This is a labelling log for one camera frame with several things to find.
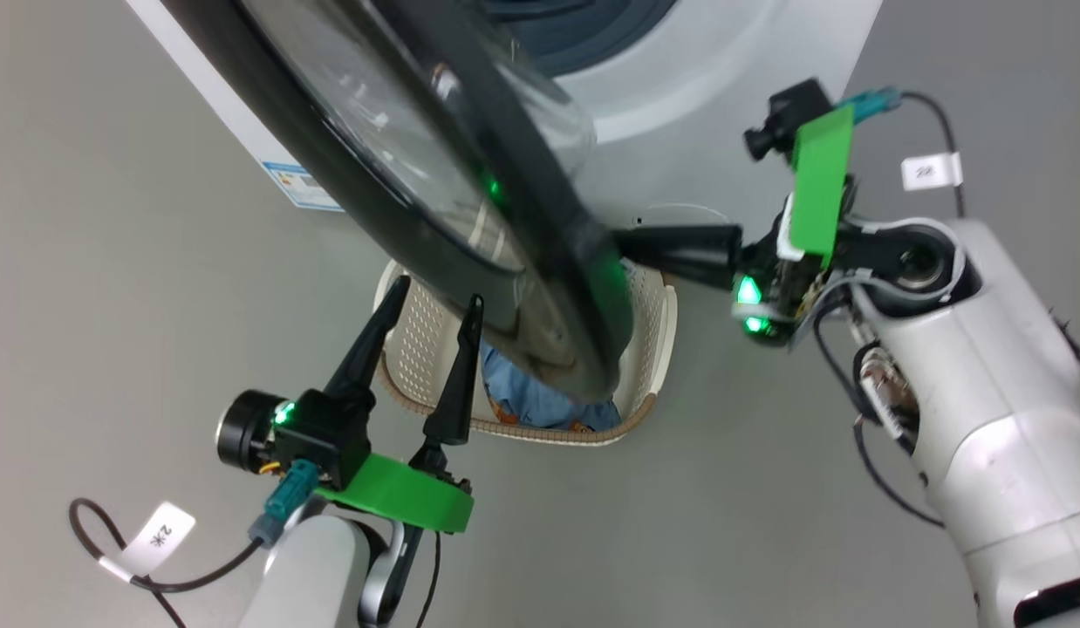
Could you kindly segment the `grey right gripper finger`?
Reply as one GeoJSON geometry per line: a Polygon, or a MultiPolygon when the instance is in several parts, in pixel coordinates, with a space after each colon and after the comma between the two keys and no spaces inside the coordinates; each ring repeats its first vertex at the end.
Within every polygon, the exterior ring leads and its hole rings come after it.
{"type": "Polygon", "coordinates": [[[731,291],[743,245],[738,225],[642,226],[616,229],[613,242],[627,260],[660,273],[731,291]]]}

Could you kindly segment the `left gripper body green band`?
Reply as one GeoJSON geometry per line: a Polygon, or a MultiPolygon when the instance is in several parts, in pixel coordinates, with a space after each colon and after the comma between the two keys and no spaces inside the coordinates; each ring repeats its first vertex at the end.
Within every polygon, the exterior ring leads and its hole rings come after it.
{"type": "MultiPolygon", "coordinates": [[[[251,475],[264,475],[269,468],[280,481],[288,468],[273,453],[274,413],[281,403],[293,400],[258,390],[238,395],[218,420],[218,458],[251,475]]],[[[373,451],[345,490],[336,492],[318,485],[313,496],[417,529],[449,534],[465,531],[474,507],[474,498],[445,472],[421,472],[373,451]]]]}

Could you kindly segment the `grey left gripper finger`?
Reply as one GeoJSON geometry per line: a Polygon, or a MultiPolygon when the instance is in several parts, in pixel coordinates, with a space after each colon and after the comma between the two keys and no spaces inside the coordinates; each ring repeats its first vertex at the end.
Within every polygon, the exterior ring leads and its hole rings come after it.
{"type": "Polygon", "coordinates": [[[369,411],[376,405],[370,390],[373,378],[383,355],[387,335],[399,323],[410,290],[411,277],[406,275],[397,276],[388,285],[383,299],[375,307],[325,386],[325,397],[333,407],[339,411],[369,411]]]}
{"type": "Polygon", "coordinates": [[[436,407],[426,418],[423,445],[417,449],[409,460],[413,469],[420,472],[445,472],[448,460],[443,447],[468,444],[475,380],[480,370],[483,317],[483,298],[473,295],[457,332],[457,351],[448,378],[441,390],[436,407]]]}

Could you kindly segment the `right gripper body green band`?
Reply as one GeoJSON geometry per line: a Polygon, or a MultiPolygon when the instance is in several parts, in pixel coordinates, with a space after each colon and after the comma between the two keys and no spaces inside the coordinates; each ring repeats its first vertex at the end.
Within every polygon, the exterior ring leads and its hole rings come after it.
{"type": "Polygon", "coordinates": [[[732,313],[759,345],[791,345],[831,283],[855,118],[839,105],[796,131],[794,187],[770,231],[742,250],[732,313]]]}

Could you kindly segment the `blue bear print garment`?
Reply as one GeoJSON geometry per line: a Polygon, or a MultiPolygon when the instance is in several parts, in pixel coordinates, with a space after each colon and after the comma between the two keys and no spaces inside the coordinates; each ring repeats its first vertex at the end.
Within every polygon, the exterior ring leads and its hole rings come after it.
{"type": "Polygon", "coordinates": [[[558,432],[608,432],[620,425],[610,400],[578,403],[536,380],[488,342],[480,343],[483,388],[497,420],[558,432]]]}

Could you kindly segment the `black glass washing machine door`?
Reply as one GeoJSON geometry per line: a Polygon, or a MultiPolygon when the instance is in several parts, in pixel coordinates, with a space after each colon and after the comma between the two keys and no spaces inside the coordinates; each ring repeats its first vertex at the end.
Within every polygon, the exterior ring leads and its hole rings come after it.
{"type": "Polygon", "coordinates": [[[619,386],[634,326],[611,231],[575,188],[591,115],[482,0],[162,0],[374,242],[576,401],[619,386]]]}

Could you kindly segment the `cream perforated laundry basket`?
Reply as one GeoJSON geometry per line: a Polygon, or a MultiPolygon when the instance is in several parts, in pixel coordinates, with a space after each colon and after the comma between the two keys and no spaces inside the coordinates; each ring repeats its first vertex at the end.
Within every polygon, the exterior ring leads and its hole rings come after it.
{"type": "MultiPolygon", "coordinates": [[[[567,432],[502,424],[475,380],[471,428],[476,433],[566,447],[611,445],[652,413],[669,374],[677,332],[679,302],[669,278],[640,266],[629,271],[634,297],[634,335],[621,355],[621,378],[612,401],[621,422],[595,433],[567,432]]],[[[413,283],[400,321],[387,335],[378,375],[401,407],[427,416],[436,405],[457,353],[461,320],[429,291],[413,283]]]]}

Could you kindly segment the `white front-load washing machine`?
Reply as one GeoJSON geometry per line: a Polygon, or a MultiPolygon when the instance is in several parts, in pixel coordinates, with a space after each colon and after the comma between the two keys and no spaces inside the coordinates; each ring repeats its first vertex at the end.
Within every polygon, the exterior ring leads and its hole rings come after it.
{"type": "Polygon", "coordinates": [[[593,120],[580,198],[612,226],[762,217],[751,196],[778,187],[778,175],[746,182],[742,128],[804,79],[843,94],[881,4],[679,0],[626,51],[551,76],[593,120]]]}

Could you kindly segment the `grey rubber door gasket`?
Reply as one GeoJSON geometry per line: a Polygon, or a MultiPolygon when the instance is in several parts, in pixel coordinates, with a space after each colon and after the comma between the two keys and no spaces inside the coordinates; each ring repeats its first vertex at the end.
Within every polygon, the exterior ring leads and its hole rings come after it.
{"type": "Polygon", "coordinates": [[[611,59],[651,32],[679,0],[482,0],[551,76],[611,59]]]}

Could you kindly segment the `blue white energy label sticker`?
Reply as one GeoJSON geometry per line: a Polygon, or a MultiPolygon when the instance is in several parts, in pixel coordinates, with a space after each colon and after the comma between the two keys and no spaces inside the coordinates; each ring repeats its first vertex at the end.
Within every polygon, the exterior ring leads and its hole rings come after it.
{"type": "Polygon", "coordinates": [[[320,211],[342,212],[329,192],[299,164],[261,160],[261,166],[288,196],[293,206],[320,211]]]}

